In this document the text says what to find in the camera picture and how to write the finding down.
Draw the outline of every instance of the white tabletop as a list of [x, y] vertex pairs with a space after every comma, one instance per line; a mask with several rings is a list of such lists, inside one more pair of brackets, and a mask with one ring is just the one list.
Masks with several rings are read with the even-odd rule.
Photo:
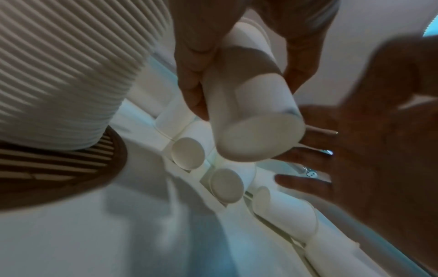
[[0, 214], [2, 277], [310, 276], [243, 200], [221, 205], [160, 156], [168, 141], [151, 119], [126, 111], [111, 123], [128, 148], [111, 185]]

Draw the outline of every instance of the ceiling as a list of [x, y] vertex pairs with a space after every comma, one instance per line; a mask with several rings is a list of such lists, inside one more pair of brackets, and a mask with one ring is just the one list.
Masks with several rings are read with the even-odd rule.
[[[436, 0], [343, 0], [327, 34], [319, 70], [295, 94], [296, 101], [338, 103], [381, 43], [399, 35], [422, 34], [437, 14]], [[284, 69], [287, 60], [284, 40], [269, 30], [254, 11], [245, 16], [265, 27], [277, 63]], [[172, 33], [169, 30], [158, 50], [169, 59], [175, 45]]]

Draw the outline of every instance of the blue object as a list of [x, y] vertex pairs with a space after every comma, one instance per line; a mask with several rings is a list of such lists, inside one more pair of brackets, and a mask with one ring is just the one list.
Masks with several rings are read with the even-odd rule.
[[429, 26], [424, 31], [423, 37], [438, 35], [438, 16], [429, 24]]

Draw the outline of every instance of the brown round tray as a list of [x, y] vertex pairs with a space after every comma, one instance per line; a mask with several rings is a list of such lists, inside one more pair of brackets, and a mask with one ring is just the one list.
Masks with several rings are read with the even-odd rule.
[[125, 143], [109, 126], [97, 144], [77, 151], [0, 142], [0, 209], [38, 205], [104, 186], [126, 159]]

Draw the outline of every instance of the wooden coaster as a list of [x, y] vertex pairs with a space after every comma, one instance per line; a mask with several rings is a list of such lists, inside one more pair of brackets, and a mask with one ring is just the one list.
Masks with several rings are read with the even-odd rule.
[[97, 144], [77, 151], [0, 142], [0, 209], [43, 204], [104, 186], [126, 159], [125, 143], [109, 126]]

